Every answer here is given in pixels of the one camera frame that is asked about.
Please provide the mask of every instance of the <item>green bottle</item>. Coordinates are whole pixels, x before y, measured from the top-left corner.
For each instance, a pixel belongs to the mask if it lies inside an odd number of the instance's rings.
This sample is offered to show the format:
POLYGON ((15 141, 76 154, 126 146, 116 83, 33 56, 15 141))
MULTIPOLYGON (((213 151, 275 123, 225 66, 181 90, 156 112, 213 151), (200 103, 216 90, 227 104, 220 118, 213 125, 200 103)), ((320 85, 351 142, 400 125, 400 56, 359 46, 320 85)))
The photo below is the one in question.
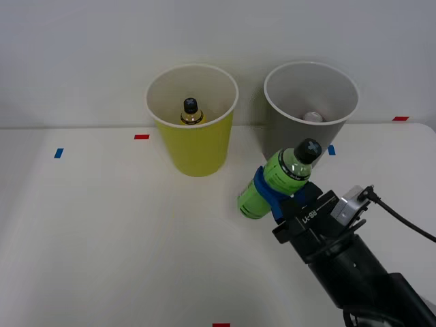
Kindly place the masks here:
MULTIPOLYGON (((295 149, 282 149, 266 163, 265 181, 272 189, 290 196, 307 183, 312 172, 311 164, 320 155, 320 144, 310 138, 295 149)), ((262 218, 271 210, 268 202, 258 193, 253 180, 238 196, 238 207, 244 216, 252 219, 262 218)))

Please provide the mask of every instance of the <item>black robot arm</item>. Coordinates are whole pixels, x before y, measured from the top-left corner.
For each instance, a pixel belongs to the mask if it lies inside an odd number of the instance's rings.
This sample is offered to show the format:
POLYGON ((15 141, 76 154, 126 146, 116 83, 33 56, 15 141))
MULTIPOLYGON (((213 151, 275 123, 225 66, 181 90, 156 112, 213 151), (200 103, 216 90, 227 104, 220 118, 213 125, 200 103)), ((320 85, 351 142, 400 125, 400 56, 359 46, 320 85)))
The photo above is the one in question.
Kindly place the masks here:
POLYGON ((309 182, 280 203, 283 214, 273 233, 292 244, 343 310, 347 327, 436 327, 436 317, 405 278, 389 274, 355 234, 366 222, 360 215, 378 198, 373 194, 372 186, 356 186, 338 198, 309 182))

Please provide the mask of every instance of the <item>white wall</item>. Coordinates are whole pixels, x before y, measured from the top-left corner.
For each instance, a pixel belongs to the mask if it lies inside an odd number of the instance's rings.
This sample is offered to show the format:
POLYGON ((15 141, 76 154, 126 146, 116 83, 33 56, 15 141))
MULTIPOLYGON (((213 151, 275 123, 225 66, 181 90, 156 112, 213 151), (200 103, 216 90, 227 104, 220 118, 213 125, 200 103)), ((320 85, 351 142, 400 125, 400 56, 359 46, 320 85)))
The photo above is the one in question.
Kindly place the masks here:
POLYGON ((356 121, 436 121, 434 0, 0 0, 0 127, 151 125, 142 93, 179 63, 240 86, 259 123, 267 73, 309 57, 360 86, 356 121))

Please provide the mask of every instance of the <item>bottle cap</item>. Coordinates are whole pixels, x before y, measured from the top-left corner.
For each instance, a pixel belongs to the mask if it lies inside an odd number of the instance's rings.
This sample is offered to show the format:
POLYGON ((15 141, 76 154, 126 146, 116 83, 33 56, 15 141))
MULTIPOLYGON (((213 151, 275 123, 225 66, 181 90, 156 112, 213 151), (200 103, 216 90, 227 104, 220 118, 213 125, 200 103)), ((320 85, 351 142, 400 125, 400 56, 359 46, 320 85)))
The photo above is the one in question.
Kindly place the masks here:
POLYGON ((187 114, 195 114, 198 111, 197 100, 195 100, 193 97, 188 97, 183 102, 183 109, 187 114))
POLYGON ((321 155, 321 150, 318 142, 307 138, 294 149, 294 155, 302 164, 309 165, 321 155))

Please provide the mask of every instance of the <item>white tabletop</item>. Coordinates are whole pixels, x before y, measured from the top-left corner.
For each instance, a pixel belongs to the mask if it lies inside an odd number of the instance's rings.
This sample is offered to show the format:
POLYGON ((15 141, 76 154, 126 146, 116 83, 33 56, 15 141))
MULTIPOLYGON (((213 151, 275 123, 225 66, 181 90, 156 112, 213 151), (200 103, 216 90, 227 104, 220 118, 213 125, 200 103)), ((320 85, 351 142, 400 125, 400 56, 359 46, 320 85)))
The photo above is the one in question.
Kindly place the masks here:
MULTIPOLYGON (((191 178, 155 128, 1 130, 0 326, 342 326, 292 246, 275 240, 272 216, 236 207, 265 162, 258 132, 233 127, 224 167, 191 178)), ((436 234, 430 128, 346 125, 333 144, 314 183, 338 196, 374 184, 436 234)), ((364 218, 359 234, 385 268, 436 302, 436 245, 376 205, 364 218)))

